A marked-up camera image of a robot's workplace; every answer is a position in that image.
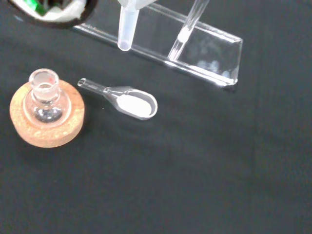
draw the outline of green object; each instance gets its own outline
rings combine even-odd
[[[43,5],[37,0],[24,0],[24,2],[41,16],[44,16],[47,13],[47,11],[43,8]]]

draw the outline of round bottom flask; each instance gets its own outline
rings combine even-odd
[[[27,119],[39,128],[63,124],[72,105],[68,95],[59,87],[58,75],[49,69],[38,69],[30,75],[29,82],[32,89],[23,102]]]

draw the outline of white powder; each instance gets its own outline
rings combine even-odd
[[[152,112],[147,101],[131,95],[121,95],[117,98],[117,104],[122,110],[139,117],[148,117]]]

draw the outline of black tablecloth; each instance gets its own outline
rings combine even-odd
[[[312,233],[310,1],[212,0],[202,21],[244,39],[235,93],[0,5],[0,233]],[[9,104],[43,67],[147,91],[158,113],[138,121],[81,92],[79,136],[33,147]]]

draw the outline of clear acrylic stand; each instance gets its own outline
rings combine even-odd
[[[199,22],[209,0],[196,0],[188,16],[152,3],[140,10],[132,51],[219,86],[237,83],[243,40]],[[120,4],[100,0],[75,29],[117,44]]]

